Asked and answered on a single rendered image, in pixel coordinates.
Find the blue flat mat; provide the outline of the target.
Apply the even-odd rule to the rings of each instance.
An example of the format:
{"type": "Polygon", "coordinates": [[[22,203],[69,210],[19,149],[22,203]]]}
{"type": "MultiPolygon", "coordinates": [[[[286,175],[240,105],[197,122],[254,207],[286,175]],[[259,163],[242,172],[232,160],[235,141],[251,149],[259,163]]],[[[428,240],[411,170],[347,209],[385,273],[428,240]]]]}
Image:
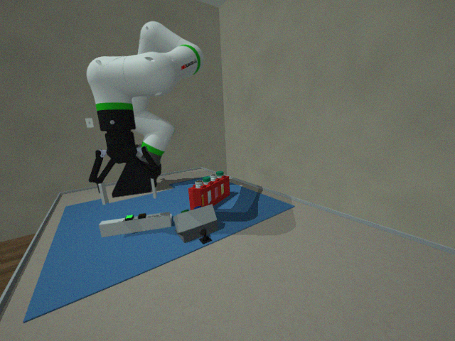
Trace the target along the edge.
{"type": "Polygon", "coordinates": [[[230,195],[213,206],[218,230],[184,243],[173,217],[190,211],[188,189],[196,178],[173,189],[111,202],[93,200],[65,206],[23,323],[190,254],[294,205],[230,182],[230,195]],[[101,221],[170,212],[171,227],[102,237],[101,221]]]}

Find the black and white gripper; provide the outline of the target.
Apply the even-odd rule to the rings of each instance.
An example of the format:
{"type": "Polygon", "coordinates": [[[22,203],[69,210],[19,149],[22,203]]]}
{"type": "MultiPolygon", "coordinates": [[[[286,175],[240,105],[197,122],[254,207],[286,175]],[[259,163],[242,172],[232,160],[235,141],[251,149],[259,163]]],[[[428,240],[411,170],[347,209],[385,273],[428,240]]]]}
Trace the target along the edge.
{"type": "Polygon", "coordinates": [[[121,133],[108,133],[105,134],[105,139],[107,143],[107,150],[96,150],[95,155],[96,159],[90,174],[89,182],[97,184],[99,193],[101,195],[102,204],[106,205],[108,200],[107,191],[105,187],[105,182],[103,181],[107,174],[112,169],[115,163],[130,163],[131,161],[139,166],[145,173],[151,177],[151,186],[154,198],[156,198],[156,176],[161,175],[161,170],[156,165],[152,157],[149,155],[147,147],[143,146],[137,148],[134,141],[134,133],[130,132],[121,132],[121,133]],[[153,172],[148,166],[146,166],[139,158],[136,157],[137,152],[143,154],[145,159],[148,161],[149,165],[153,168],[153,172]],[[106,165],[105,169],[102,171],[100,176],[97,178],[97,175],[100,170],[100,166],[103,161],[103,157],[108,155],[111,159],[106,165]]]}

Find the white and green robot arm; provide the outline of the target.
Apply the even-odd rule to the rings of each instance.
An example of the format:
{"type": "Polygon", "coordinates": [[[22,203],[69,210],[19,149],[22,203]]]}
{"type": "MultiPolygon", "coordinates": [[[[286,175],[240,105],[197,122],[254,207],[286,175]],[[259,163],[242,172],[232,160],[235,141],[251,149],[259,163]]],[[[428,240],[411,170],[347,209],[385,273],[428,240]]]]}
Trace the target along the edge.
{"type": "Polygon", "coordinates": [[[161,23],[150,21],[141,29],[138,55],[98,57],[87,68],[100,131],[133,129],[144,135],[142,144],[135,146],[146,146],[157,166],[175,127],[148,111],[149,99],[168,94],[182,77],[201,70],[203,53],[188,43],[161,23]]]}

